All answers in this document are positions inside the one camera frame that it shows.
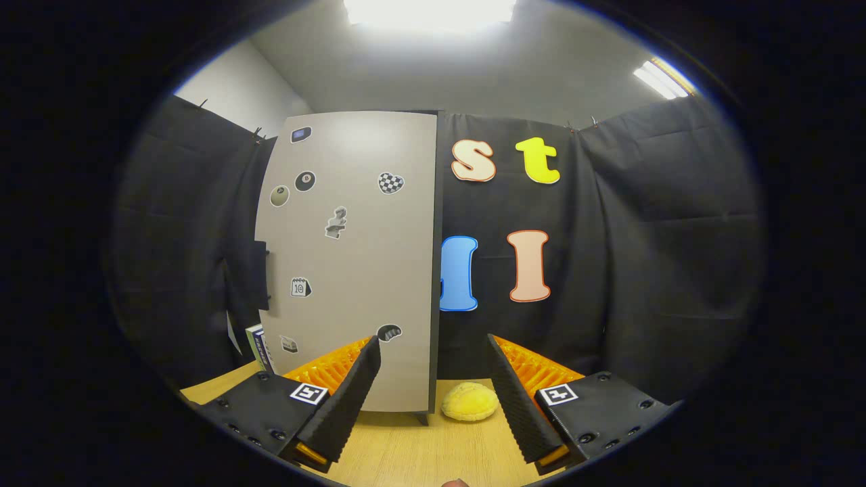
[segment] gray wall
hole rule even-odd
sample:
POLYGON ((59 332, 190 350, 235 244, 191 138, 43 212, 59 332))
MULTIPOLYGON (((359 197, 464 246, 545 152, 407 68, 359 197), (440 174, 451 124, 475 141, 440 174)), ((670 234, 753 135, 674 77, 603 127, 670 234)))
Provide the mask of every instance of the gray wall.
POLYGON ((215 57, 175 95, 201 105, 259 135, 274 137, 286 117, 310 114, 310 106, 249 40, 215 57))

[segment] black fabric backdrop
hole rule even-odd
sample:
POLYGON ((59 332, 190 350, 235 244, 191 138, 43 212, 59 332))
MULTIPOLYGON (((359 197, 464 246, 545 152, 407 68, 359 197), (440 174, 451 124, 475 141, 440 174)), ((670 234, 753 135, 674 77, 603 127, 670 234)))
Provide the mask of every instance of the black fabric backdrop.
POLYGON ((604 368, 662 402, 730 355, 762 278, 755 179, 714 113, 681 98, 577 134, 610 245, 604 368))
MULTIPOLYGON (((478 240, 478 308, 441 312, 438 377, 487 377, 487 333, 581 373, 606 368, 671 402, 719 366, 746 326, 760 277, 761 235, 747 159, 722 120, 689 97, 582 131, 440 113, 437 164, 443 238, 478 240), (553 185, 533 182, 514 145, 557 149, 553 185), (450 169, 451 147, 483 140, 496 176, 450 169), (540 302, 513 302, 512 231, 542 230, 540 302)), ((254 241, 257 201, 275 139, 261 140, 172 98, 154 115, 120 186, 109 269, 127 335, 178 386, 252 359, 243 329, 266 290, 254 241), (235 323, 239 355, 226 339, 235 323)))
POLYGON ((439 315, 439 378, 488 377, 486 335, 496 334, 589 373, 601 348, 604 306, 604 221, 589 161, 575 157, 566 127, 527 120, 441 114, 436 163, 443 172, 443 239, 478 240, 472 256, 472 293, 478 308, 439 315), (524 170, 514 145, 541 137, 556 148, 547 164, 559 181, 544 185, 524 170), (487 142, 496 175, 487 182, 464 181, 451 171, 458 140, 487 142), (551 295, 539 302, 514 302, 508 294, 517 275, 514 247, 506 240, 519 230, 545 231, 545 284, 551 295))
POLYGON ((258 322, 246 304, 255 290, 249 261, 257 186, 274 142, 171 97, 120 174, 106 266, 115 312, 178 387, 254 359, 243 330, 258 322), (228 340, 229 301, 242 355, 228 340))

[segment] calendar magnet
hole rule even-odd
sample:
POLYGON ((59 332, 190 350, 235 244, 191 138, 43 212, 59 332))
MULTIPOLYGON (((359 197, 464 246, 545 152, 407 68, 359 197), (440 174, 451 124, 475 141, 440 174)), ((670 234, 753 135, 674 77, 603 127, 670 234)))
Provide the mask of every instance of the calendar magnet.
POLYGON ((292 278, 292 296, 307 297, 312 292, 313 288, 310 287, 310 282, 305 277, 292 278))

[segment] ceiling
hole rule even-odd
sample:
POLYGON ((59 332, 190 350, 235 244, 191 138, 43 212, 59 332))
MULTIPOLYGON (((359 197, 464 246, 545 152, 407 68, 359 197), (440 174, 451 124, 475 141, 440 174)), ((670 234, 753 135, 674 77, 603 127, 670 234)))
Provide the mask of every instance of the ceiling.
POLYGON ((315 112, 443 109, 583 128, 663 100, 632 74, 649 51, 547 0, 518 0, 512 22, 466 34, 350 25, 342 0, 318 0, 251 40, 315 112))

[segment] orange ribbed pad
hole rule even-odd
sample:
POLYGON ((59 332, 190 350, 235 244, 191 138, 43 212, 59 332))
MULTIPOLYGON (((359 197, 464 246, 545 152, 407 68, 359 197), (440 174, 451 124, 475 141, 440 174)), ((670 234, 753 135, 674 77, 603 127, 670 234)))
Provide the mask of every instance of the orange ribbed pad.
POLYGON ((364 345, 371 338, 371 336, 368 336, 345 347, 337 348, 330 354, 322 355, 318 359, 309 361, 282 376, 286 379, 306 382, 314 386, 327 387, 327 390, 333 395, 337 391, 337 387, 343 383, 343 379, 346 378, 349 369, 352 368, 352 364, 355 363, 355 359, 361 353, 361 348, 364 348, 364 345))
POLYGON ((536 354, 532 350, 527 350, 524 347, 511 341, 504 340, 494 335, 494 340, 499 345, 499 348, 511 364, 511 368, 517 373, 517 378, 526 389, 529 398, 535 403, 535 407, 539 407, 535 402, 535 392, 545 387, 558 386, 572 380, 583 379, 584 375, 574 372, 568 367, 563 367, 560 364, 548 359, 545 356, 536 354))

